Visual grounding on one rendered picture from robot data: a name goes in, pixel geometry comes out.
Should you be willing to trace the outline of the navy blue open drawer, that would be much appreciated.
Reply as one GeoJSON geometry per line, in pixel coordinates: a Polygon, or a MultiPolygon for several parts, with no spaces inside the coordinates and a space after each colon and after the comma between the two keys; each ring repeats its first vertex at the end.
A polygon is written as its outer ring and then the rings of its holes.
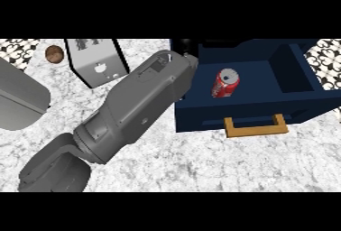
{"type": "Polygon", "coordinates": [[[294,93],[327,90],[309,66],[305,53],[314,39],[253,39],[235,48],[198,47],[198,70],[185,98],[212,95],[222,69],[240,74],[235,91],[294,93]]]}

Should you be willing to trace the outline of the brown round fruit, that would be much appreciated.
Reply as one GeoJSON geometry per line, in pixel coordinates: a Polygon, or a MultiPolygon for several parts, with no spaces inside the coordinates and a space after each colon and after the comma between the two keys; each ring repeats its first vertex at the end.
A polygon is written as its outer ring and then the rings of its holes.
{"type": "Polygon", "coordinates": [[[61,63],[64,60],[64,51],[58,45],[51,45],[46,48],[46,59],[51,63],[61,63]]]}

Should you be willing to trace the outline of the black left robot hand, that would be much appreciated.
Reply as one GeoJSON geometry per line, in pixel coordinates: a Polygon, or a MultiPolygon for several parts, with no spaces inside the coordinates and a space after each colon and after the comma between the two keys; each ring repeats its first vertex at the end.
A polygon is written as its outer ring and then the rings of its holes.
{"type": "Polygon", "coordinates": [[[172,39],[170,49],[179,54],[198,57],[198,41],[195,39],[172,39]]]}

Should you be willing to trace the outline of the navy blue drawer front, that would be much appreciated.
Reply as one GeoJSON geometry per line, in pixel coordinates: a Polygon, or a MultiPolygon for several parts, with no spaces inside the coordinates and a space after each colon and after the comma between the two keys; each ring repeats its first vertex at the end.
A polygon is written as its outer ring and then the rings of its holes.
{"type": "Polygon", "coordinates": [[[176,132],[225,128],[231,117],[238,127],[271,125],[283,114],[287,124],[302,124],[341,106],[341,90],[294,93],[243,93],[231,97],[187,97],[175,106],[176,132]]]}

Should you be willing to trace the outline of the silver box with black edge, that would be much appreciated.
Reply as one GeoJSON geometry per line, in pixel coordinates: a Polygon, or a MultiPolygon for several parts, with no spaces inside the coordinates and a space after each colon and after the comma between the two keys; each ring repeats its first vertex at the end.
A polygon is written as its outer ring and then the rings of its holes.
{"type": "Polygon", "coordinates": [[[66,39],[70,67],[89,88],[130,73],[117,39],[66,39]]]}

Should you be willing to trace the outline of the red soda can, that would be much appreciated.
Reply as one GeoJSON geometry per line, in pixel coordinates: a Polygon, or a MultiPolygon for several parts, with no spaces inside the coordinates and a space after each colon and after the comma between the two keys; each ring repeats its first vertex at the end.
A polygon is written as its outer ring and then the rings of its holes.
{"type": "Polygon", "coordinates": [[[234,69],[222,69],[212,87],[213,97],[229,97],[240,85],[240,74],[234,69]]]}

